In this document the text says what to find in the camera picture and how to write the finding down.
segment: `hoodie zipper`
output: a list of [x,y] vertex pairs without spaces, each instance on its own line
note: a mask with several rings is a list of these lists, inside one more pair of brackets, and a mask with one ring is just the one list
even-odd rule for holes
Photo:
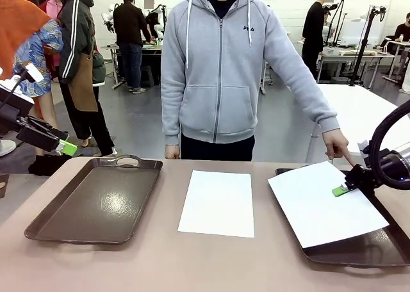
[[217,120],[215,122],[215,132],[213,133],[213,143],[217,142],[217,133],[218,133],[218,126],[219,126],[220,96],[222,93],[222,29],[223,27],[224,27],[224,20],[219,19],[218,104],[217,104]]

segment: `hoodie pocket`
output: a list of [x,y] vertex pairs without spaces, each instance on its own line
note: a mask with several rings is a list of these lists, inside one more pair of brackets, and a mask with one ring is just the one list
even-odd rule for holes
[[184,91],[179,121],[196,131],[213,132],[217,109],[217,87],[188,85]]
[[249,88],[224,86],[220,99],[218,133],[233,134],[252,129],[254,119]]

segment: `white drawstring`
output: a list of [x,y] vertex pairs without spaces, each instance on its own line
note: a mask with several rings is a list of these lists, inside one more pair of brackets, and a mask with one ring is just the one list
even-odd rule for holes
[[192,7],[192,0],[190,0],[188,4],[188,22],[186,23],[186,49],[185,49],[185,54],[186,54],[186,68],[188,69],[188,65],[190,63],[189,60],[189,44],[190,44],[190,16],[191,16],[191,7]]
[[252,35],[250,34],[250,0],[248,0],[248,33],[249,33],[249,46],[252,47]]

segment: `jacket with white stripes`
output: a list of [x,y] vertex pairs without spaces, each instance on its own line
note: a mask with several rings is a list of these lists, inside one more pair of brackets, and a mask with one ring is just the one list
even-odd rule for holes
[[61,0],[59,20],[64,48],[60,59],[60,77],[70,83],[78,71],[81,53],[90,54],[95,47],[94,22],[90,7],[93,0]]

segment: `tray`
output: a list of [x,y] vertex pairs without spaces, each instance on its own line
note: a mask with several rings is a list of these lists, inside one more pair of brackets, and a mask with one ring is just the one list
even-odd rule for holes
[[[291,169],[278,169],[283,174]],[[354,268],[390,268],[410,266],[410,239],[376,196],[368,198],[389,225],[362,236],[302,248],[312,262]]]
[[[121,165],[122,159],[136,163]],[[162,166],[136,156],[91,159],[34,219],[25,236],[80,245],[129,241]]]

